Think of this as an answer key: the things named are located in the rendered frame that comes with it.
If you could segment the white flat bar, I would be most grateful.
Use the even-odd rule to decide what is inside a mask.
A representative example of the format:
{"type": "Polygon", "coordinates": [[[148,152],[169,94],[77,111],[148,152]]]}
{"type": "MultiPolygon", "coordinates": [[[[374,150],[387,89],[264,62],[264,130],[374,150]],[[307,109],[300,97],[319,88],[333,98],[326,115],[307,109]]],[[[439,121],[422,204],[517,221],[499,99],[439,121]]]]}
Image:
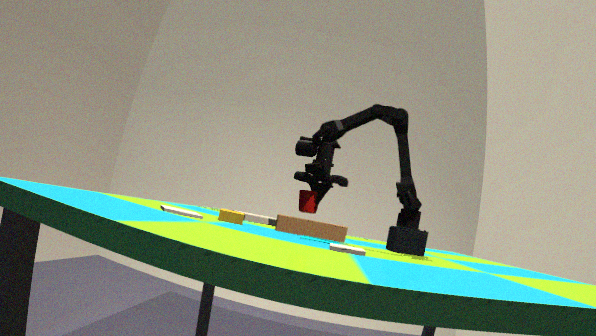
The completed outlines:
{"type": "Polygon", "coordinates": [[[351,246],[347,246],[347,245],[338,245],[338,244],[330,243],[329,249],[338,251],[338,252],[342,252],[342,253],[347,253],[347,254],[352,253],[355,255],[366,256],[366,251],[363,248],[360,249],[360,248],[351,247],[351,246]]]}

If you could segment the yellow rectangular block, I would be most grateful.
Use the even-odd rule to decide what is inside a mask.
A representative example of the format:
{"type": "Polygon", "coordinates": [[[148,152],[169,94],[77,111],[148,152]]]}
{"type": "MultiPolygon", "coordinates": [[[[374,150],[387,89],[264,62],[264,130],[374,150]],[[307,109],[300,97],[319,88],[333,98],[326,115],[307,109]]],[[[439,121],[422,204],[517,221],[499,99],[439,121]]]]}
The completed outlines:
{"type": "Polygon", "coordinates": [[[241,224],[243,223],[244,213],[235,212],[226,209],[220,209],[218,220],[241,224]]]}

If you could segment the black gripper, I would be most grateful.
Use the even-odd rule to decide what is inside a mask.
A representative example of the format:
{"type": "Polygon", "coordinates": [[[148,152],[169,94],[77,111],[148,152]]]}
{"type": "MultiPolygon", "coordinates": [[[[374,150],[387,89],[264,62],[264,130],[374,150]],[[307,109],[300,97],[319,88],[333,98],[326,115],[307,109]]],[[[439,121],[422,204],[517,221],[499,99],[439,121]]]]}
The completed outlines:
{"type": "Polygon", "coordinates": [[[332,159],[325,158],[325,157],[316,157],[316,159],[314,159],[314,160],[317,160],[316,162],[319,162],[319,161],[322,161],[322,159],[327,160],[327,164],[328,164],[327,174],[323,174],[323,172],[321,172],[319,174],[311,175],[311,174],[306,174],[305,172],[300,172],[300,171],[297,171],[294,174],[294,179],[308,183],[311,187],[311,191],[318,192],[317,199],[316,199],[317,205],[321,202],[321,200],[323,199],[325,194],[331,188],[333,188],[333,186],[332,186],[333,183],[339,184],[339,186],[342,186],[342,187],[347,187],[347,185],[348,185],[347,178],[345,178],[343,176],[339,176],[339,175],[332,175],[332,176],[330,175],[331,167],[334,167],[334,164],[332,164],[332,162],[333,162],[332,159]],[[319,181],[321,183],[319,183],[319,181]]]}

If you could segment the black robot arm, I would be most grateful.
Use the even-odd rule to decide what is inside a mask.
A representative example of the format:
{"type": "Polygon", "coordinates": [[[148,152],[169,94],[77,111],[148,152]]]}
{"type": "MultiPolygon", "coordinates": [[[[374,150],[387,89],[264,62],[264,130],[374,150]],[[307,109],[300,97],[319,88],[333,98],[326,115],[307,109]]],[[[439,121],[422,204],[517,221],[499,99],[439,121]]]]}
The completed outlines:
{"type": "MultiPolygon", "coordinates": [[[[367,122],[379,119],[394,127],[398,138],[401,181],[396,182],[397,198],[404,205],[398,214],[397,226],[420,230],[419,222],[422,206],[418,200],[414,180],[411,175],[411,165],[408,146],[408,112],[402,108],[392,106],[373,105],[359,113],[355,113],[341,120],[323,123],[312,138],[300,136],[296,143],[296,155],[325,157],[333,160],[335,148],[341,148],[338,139],[344,133],[353,130],[367,122]],[[322,137],[322,138],[321,138],[322,137]]],[[[305,164],[306,174],[327,174],[327,160],[305,164]]]]}

